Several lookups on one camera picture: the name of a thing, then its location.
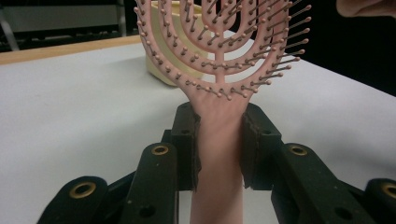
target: hairbrush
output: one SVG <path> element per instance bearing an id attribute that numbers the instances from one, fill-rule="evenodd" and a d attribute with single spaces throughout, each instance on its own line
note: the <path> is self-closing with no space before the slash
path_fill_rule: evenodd
<path id="1" fill-rule="evenodd" d="M 172 21 L 172 1 L 158 1 L 158 21 L 151 19 L 151 1 L 136 0 L 134 11 L 138 18 L 142 44 L 156 67 L 189 98 L 192 108 L 201 117 L 196 146 L 202 164 L 198 186 L 192 194 L 191 224 L 242 223 L 242 174 L 239 167 L 241 152 L 241 124 L 251 96 L 260 86 L 283 77 L 290 63 L 300 60 L 303 49 L 285 53 L 285 49 L 306 44 L 304 38 L 291 40 L 309 32 L 300 25 L 311 20 L 307 17 L 289 25 L 294 18 L 311 6 L 289 15 L 291 7 L 301 0 L 203 0 L 203 28 L 195 26 L 193 1 L 180 1 L 179 15 L 185 36 L 198 49 L 214 55 L 203 57 L 189 49 L 177 37 Z M 240 18 L 239 28 L 232 35 L 226 32 Z M 161 33 L 154 34 L 151 26 L 160 24 Z M 289 35 L 290 30 L 299 30 Z M 254 41 L 244 47 L 255 34 Z M 214 76 L 213 82 L 204 81 L 181 72 L 161 52 L 154 37 L 163 38 L 166 46 L 188 67 Z M 226 59 L 229 52 L 247 49 L 241 56 Z M 251 71 L 251 75 L 235 82 L 226 76 Z"/>

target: dark background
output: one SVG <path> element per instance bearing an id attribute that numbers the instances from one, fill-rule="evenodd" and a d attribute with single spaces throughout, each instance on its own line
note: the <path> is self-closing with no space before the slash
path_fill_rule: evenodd
<path id="1" fill-rule="evenodd" d="M 201 1 L 195 0 L 194 2 L 200 4 Z M 5 7 L 116 3 L 115 0 L 0 0 L 0 4 Z M 134 35 L 136 34 L 136 30 L 134 30 L 136 16 L 133 12 L 135 2 L 134 0 L 125 0 L 124 5 L 128 35 Z M 311 16 L 313 19 L 309 25 L 303 25 L 290 32 L 292 34 L 305 27 L 311 29 L 309 34 L 301 37 L 308 37 L 310 40 L 307 45 L 304 45 L 306 53 L 301 57 L 306 61 L 396 96 L 396 20 L 392 17 L 343 18 L 336 11 L 335 0 L 304 0 L 293 7 L 290 14 L 306 5 L 312 5 L 312 9 L 290 22 L 297 22 L 307 16 Z M 22 43 L 21 49 L 30 49 L 117 37 L 119 36 L 117 29 L 118 27 L 115 25 L 114 27 L 43 31 L 34 34 L 16 34 L 16 36 L 27 40 Z M 46 40 L 46 37 L 51 35 L 70 35 L 70 38 L 60 41 Z M 2 31 L 0 31 L 0 36 L 2 42 L 0 51 L 9 50 Z"/>

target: table surface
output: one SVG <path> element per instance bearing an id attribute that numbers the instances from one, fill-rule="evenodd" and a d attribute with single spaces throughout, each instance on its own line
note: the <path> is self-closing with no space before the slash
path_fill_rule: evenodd
<path id="1" fill-rule="evenodd" d="M 136 42 L 0 54 L 0 223 L 37 222 L 77 177 L 112 183 L 131 173 L 172 127 L 187 97 L 146 71 Z M 251 103 L 285 143 L 313 148 L 341 180 L 363 189 L 371 178 L 396 179 L 395 97 L 302 61 Z M 270 192 L 247 189 L 244 204 L 245 223 L 276 223 Z M 180 223 L 189 210 L 182 192 Z"/>

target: beige cup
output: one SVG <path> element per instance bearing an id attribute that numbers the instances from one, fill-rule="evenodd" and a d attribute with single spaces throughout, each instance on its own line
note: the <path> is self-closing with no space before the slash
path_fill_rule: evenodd
<path id="1" fill-rule="evenodd" d="M 177 32 L 178 38 L 183 42 L 183 44 L 189 48 L 189 51 L 192 51 L 196 54 L 198 54 L 200 57 L 207 57 L 207 52 L 203 51 L 201 49 L 198 49 L 195 47 L 190 40 L 185 36 L 183 32 L 183 28 L 181 27 L 181 22 L 180 22 L 180 15 L 178 14 L 179 12 L 179 7 L 180 3 L 178 1 L 172 1 L 172 20 L 175 25 L 175 30 Z M 201 17 L 201 7 L 194 5 L 194 14 L 198 16 L 198 20 L 195 22 L 194 27 L 198 31 L 202 31 L 204 29 L 204 25 L 202 23 L 202 17 Z M 170 63 L 172 63 L 175 67 L 177 67 L 182 73 L 188 74 L 191 77 L 197 77 L 201 78 L 203 73 L 196 71 L 190 67 L 188 67 L 186 64 L 181 62 L 175 55 L 174 53 L 166 46 L 165 41 L 163 40 L 163 36 L 161 35 L 160 31 L 160 25 L 162 24 L 158 17 L 158 2 L 151 2 L 151 27 L 152 27 L 152 32 L 154 33 L 154 38 L 162 52 L 162 54 L 166 57 L 167 60 L 169 60 Z M 175 83 L 173 83 L 171 80 L 169 80 L 167 77 L 165 77 L 160 70 L 154 65 L 154 63 L 151 61 L 148 55 L 146 55 L 146 67 L 148 71 L 157 77 L 159 80 L 162 82 L 170 85 L 170 86 L 176 86 Z"/>

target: wooden table edge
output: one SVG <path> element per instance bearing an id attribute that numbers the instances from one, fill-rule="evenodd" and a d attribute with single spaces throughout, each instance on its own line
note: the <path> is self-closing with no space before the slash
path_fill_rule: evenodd
<path id="1" fill-rule="evenodd" d="M 55 47 L 4 52 L 0 53 L 0 64 L 21 63 L 95 49 L 106 49 L 123 45 L 137 44 L 140 42 L 141 41 L 139 35 L 131 35 Z"/>

